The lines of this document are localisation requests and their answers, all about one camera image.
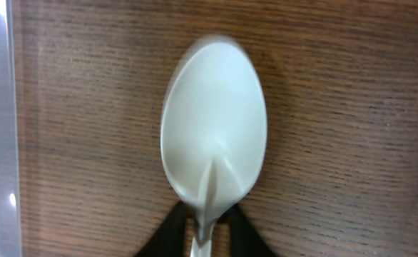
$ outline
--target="white plastic spoon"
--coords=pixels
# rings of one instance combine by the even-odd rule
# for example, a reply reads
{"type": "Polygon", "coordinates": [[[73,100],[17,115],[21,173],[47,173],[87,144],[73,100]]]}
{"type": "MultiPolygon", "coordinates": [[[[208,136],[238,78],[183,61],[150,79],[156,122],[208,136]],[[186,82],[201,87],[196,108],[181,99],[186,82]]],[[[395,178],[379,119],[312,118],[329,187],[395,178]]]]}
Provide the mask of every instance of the white plastic spoon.
{"type": "Polygon", "coordinates": [[[267,117],[260,81],[231,39],[206,37],[180,62],[161,121],[166,176],[195,211],[191,256],[208,257],[215,222],[260,175],[267,117]]]}

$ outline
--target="spoon handle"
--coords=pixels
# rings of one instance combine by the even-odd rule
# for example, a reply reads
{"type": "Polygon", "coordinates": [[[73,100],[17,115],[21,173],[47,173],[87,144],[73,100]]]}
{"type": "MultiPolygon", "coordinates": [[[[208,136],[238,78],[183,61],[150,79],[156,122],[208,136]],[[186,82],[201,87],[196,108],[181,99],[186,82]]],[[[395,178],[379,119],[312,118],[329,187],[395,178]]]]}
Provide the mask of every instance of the spoon handle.
{"type": "Polygon", "coordinates": [[[190,250],[190,257],[210,257],[210,251],[212,249],[212,232],[215,222],[209,223],[204,227],[199,227],[198,223],[193,235],[192,248],[190,250]],[[198,239],[204,238],[204,242],[200,242],[198,239]]]}

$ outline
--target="wooden table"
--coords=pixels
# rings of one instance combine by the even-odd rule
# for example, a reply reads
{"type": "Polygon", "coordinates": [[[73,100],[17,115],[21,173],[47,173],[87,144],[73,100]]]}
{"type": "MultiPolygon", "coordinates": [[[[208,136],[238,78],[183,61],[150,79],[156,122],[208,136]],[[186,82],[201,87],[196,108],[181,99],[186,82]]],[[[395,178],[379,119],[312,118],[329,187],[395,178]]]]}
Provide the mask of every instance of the wooden table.
{"type": "MultiPolygon", "coordinates": [[[[241,204],[270,247],[418,256],[418,0],[13,10],[24,256],[126,257],[148,240],[178,200],[160,159],[163,97],[205,34],[234,37],[262,82],[267,153],[241,204]]],[[[216,236],[213,255],[227,255],[216,236]]]]}

